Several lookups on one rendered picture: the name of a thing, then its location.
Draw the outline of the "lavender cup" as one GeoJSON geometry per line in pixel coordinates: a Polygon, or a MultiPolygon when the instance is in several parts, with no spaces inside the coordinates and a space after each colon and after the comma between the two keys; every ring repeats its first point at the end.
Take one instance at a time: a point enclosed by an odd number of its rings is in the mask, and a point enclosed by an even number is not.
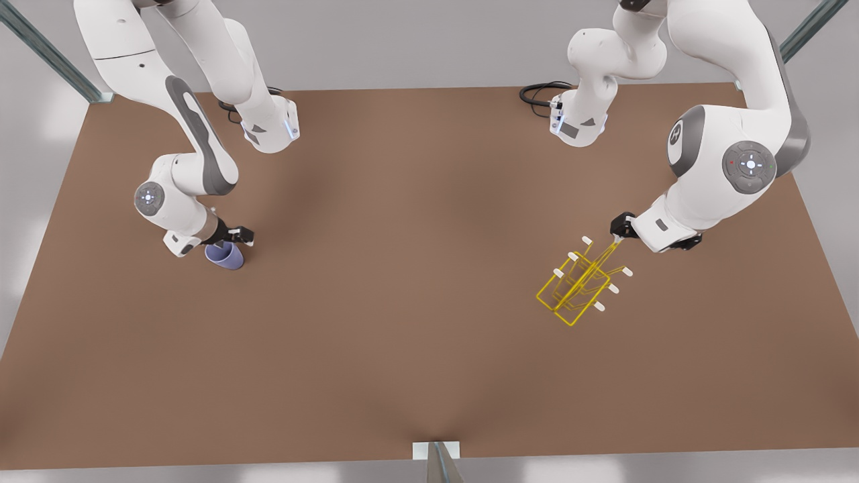
{"type": "Polygon", "coordinates": [[[220,244],[206,245],[203,253],[211,263],[231,271],[236,271],[244,265],[242,252],[233,242],[222,241],[220,244]]]}

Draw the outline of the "silver frame post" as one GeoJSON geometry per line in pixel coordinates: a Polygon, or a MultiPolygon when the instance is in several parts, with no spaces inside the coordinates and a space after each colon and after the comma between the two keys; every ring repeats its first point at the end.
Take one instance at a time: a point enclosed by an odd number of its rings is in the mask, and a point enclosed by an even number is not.
{"type": "Polygon", "coordinates": [[[426,460],[426,483],[464,483],[457,468],[460,442],[414,442],[412,459],[426,460]]]}
{"type": "Polygon", "coordinates": [[[96,88],[9,0],[0,0],[0,22],[89,103],[113,101],[112,92],[102,92],[96,88]]]}
{"type": "Polygon", "coordinates": [[[807,43],[851,0],[749,0],[761,21],[779,38],[783,64],[788,64],[807,43]]]}

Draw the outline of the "yellow wire cup holder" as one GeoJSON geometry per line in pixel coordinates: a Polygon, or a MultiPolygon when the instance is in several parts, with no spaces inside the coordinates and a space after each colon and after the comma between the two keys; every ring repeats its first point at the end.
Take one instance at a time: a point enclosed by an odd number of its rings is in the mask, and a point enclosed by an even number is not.
{"type": "Polygon", "coordinates": [[[632,277],[633,272],[627,266],[605,269],[613,252],[623,241],[618,235],[598,256],[590,256],[593,240],[583,236],[586,250],[583,252],[568,252],[561,266],[553,269],[552,277],[538,291],[536,298],[542,306],[562,320],[567,326],[573,327],[586,311],[594,308],[603,312],[605,305],[599,302],[604,291],[619,294],[619,287],[613,282],[613,276],[623,273],[632,277]]]}

